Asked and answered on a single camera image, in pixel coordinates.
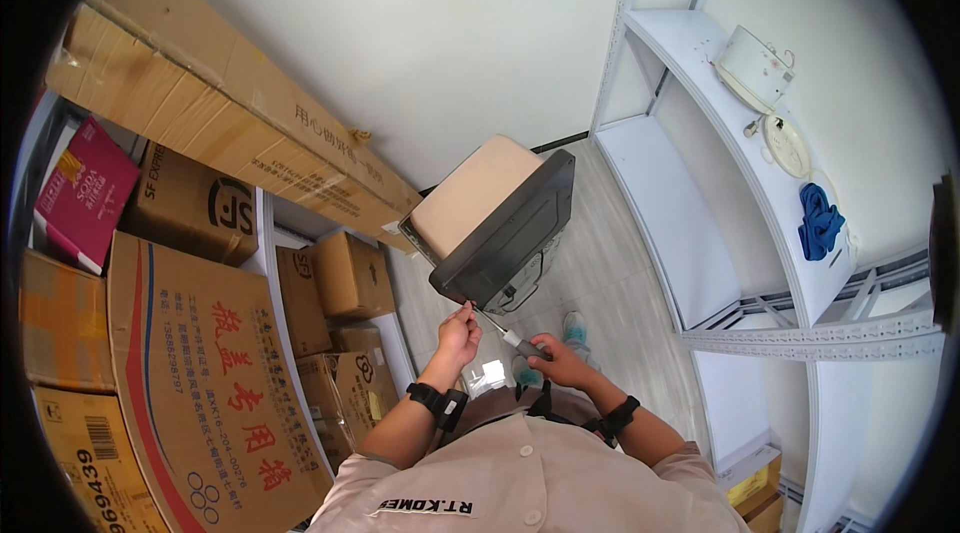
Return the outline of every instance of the sf express box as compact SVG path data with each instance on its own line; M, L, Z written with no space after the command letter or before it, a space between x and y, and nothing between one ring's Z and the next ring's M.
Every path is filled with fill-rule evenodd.
M36 387L33 399L47 444L97 529L166 533L127 439L117 398Z
M19 316L31 381L71 391L114 390L106 281L27 250Z
M307 356L296 360L296 372L310 418L325 423L317 426L320 442L325 435L333 442L323 449L330 466L336 468L356 451L385 414L377 373L370 358L360 351Z
M140 171L122 230L229 266L257 251L253 187L152 141Z
M267 279L117 232L107 274L126 430L171 529L286 531L332 481Z
M83 0L48 87L228 176L413 251L420 194L203 0Z
M330 349L333 344L309 256L302 251L276 248L276 273L294 358Z
M396 310L387 259L379 248L341 231L304 251L313 262L327 318L366 321Z

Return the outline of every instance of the beige shirt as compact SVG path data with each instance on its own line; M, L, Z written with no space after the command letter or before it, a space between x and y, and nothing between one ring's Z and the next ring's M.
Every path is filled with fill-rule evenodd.
M651 468L580 427L523 414L406 470L347 458L307 531L374 530L749 533L695 443Z

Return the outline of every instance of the blue towel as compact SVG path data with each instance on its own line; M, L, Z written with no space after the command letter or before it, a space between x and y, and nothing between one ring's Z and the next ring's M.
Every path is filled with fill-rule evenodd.
M834 250L837 233L846 219L836 205L830 205L827 194L816 183L808 183L799 191L799 202L803 204L803 224L797 232L803 257L811 261L822 260Z

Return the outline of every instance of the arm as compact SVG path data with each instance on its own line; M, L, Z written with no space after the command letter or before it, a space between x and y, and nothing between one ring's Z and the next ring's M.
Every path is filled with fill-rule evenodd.
M416 382L446 393L464 366L476 357L482 334L474 305L465 303L439 325L437 351ZM366 435L360 449L365 454L386 458L398 468L409 468L424 456L436 431L430 411L406 394Z
M553 357L552 362L528 358L530 368L537 369L558 385L579 389L589 396L597 412L605 417L627 400L627 394L549 333L536 335L531 343L544 344L543 350ZM633 422L616 436L624 453L637 458L648 467L676 454L684 448L684 438L672 426L659 419L643 406L633 411Z

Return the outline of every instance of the red chinese characters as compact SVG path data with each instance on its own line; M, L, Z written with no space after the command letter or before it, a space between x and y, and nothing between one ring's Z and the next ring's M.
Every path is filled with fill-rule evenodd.
M246 409L249 411L254 410L254 406L260 403L260 400L263 399L263 394L258 394L253 389L244 389L240 386L240 383L233 383L233 388L237 390L237 395L231 397L226 401L226 405L234 408L234 410L240 412L244 408L246 403Z
M234 366L252 366L254 364L250 359L250 354L246 351L232 351L225 346L220 345L220 338L226 333L235 333L240 330L240 324L243 320L237 316L233 310L224 308L218 301L213 304L213 320L217 323L214 329L214 345L220 351L220 363L223 366L223 374L227 374Z
M257 474L263 476L263 491L270 491L279 486L283 481L289 481L293 472L290 468L284 468L282 460L273 460L273 464L263 460L263 466L257 471Z
M274 433L270 431L270 427L266 424L244 426L243 430L250 433L249 437L246 438L246 453L252 453L277 443L277 438L274 437Z

